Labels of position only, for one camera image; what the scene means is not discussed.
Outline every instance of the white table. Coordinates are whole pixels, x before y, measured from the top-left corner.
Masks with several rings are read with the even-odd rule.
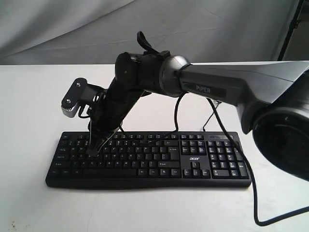
[[[305,231],[309,214],[259,228],[248,189],[85,191],[54,189],[44,180],[63,131],[84,131],[87,120],[65,117],[60,102],[77,77],[107,87],[113,65],[0,66],[0,231],[207,232]],[[152,94],[123,123],[129,131],[174,129],[176,99]],[[309,205],[309,183],[270,164],[241,132],[234,107],[218,112],[237,131],[256,175],[260,218]],[[179,108],[180,130],[201,130],[211,113],[205,98],[188,94]],[[219,131],[213,118],[207,129]]]

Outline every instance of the keyboard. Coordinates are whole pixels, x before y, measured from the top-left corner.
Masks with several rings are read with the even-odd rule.
[[[166,133],[117,132],[92,157],[85,153],[89,132],[63,132],[46,184],[68,189],[240,188],[251,184],[242,156],[222,132],[180,131],[163,138]],[[229,134],[240,145],[237,133]]]

